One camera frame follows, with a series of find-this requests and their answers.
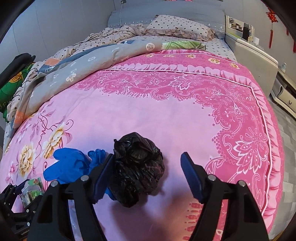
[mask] black plastic bag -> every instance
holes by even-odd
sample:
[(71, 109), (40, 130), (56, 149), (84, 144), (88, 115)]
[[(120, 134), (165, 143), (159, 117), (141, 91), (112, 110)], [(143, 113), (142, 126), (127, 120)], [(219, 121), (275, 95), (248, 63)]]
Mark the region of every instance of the black plastic bag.
[(151, 194), (163, 176), (163, 155), (155, 144), (133, 132), (114, 140), (115, 168), (109, 189), (125, 207), (139, 201), (139, 194)]

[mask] nightstand drawer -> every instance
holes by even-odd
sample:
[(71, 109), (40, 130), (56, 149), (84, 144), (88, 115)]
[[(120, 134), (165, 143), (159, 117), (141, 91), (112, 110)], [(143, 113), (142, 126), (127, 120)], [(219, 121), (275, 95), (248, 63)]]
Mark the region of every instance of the nightstand drawer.
[(277, 97), (296, 113), (296, 99), (286, 89), (283, 89)]

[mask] bedside table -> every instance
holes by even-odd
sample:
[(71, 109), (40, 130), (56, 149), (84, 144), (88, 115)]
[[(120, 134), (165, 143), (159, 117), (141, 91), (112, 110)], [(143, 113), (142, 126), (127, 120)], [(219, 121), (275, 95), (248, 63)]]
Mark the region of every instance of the bedside table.
[(225, 33), (225, 42), (230, 46), (237, 62), (250, 70), (263, 93), (268, 97), (279, 69), (277, 60), (230, 33)]
[(271, 90), (273, 100), (296, 118), (296, 84), (280, 69)]

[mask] gray headboard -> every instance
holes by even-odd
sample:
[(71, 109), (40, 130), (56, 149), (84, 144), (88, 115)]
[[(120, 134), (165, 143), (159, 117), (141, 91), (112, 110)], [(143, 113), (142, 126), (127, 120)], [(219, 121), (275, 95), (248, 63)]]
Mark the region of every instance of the gray headboard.
[(191, 19), (210, 26), (217, 32), (224, 32), (225, 29), (225, 14), (220, 6), (189, 1), (156, 2), (156, 0), (150, 0), (150, 3), (145, 5), (123, 7), (121, 13), (120, 9), (113, 11), (108, 20), (108, 27), (119, 27), (121, 24), (131, 23), (149, 24), (155, 15), (161, 14)]

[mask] metal screw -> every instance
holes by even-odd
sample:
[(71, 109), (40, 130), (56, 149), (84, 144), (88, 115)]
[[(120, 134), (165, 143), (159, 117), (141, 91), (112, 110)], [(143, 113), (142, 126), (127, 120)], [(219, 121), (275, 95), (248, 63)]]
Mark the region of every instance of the metal screw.
[(58, 183), (58, 181), (52, 181), (51, 183), (50, 183), (50, 185), (52, 186), (52, 187), (55, 187), (55, 186), (57, 186), (59, 183)]
[(216, 180), (216, 176), (213, 175), (213, 174), (210, 174), (210, 175), (208, 175), (207, 177), (208, 177), (208, 179), (211, 180), (211, 181), (215, 181), (215, 180)]
[(247, 184), (245, 183), (245, 181), (243, 181), (243, 180), (240, 180), (239, 181), (239, 184), (242, 186), (242, 187), (245, 187)]
[(89, 176), (88, 175), (83, 175), (80, 180), (83, 181), (83, 182), (86, 182), (87, 180), (89, 179)]

